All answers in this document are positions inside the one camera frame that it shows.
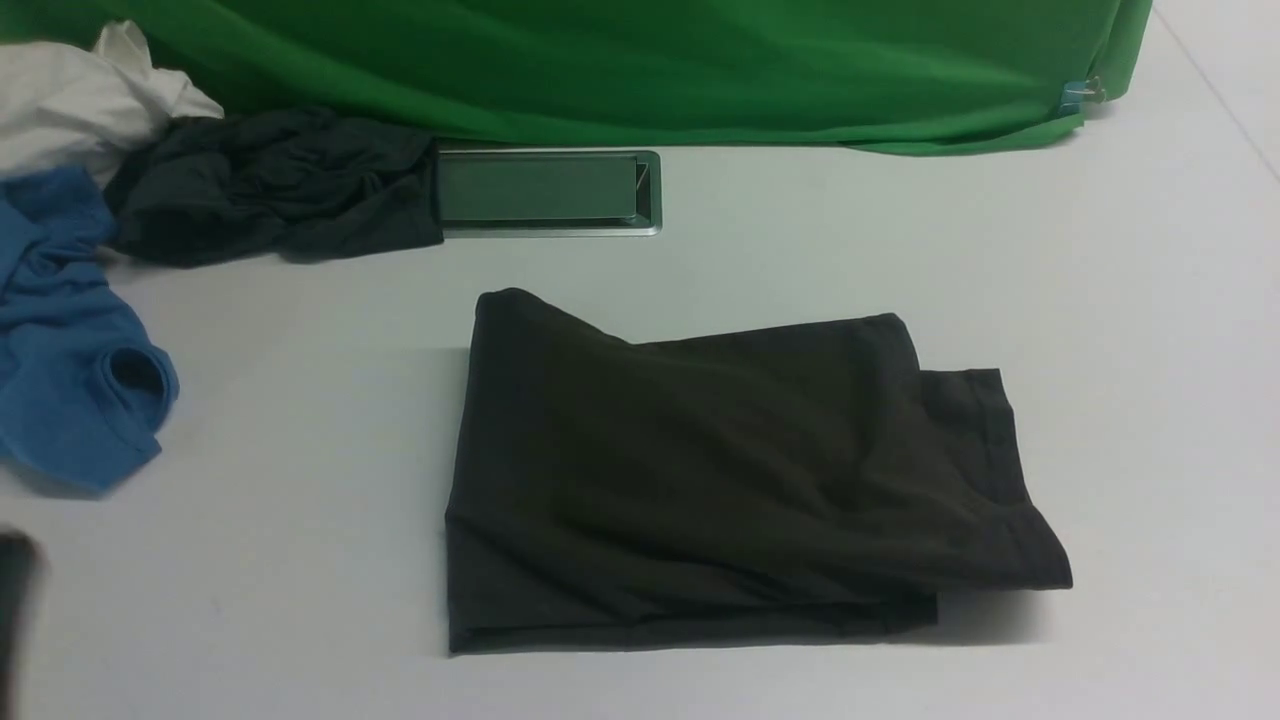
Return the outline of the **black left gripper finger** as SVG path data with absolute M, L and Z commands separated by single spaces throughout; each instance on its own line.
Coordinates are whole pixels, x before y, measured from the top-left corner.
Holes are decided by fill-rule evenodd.
M 19 530 L 1 532 L 1 719 L 14 719 L 20 648 L 41 569 L 38 546 Z

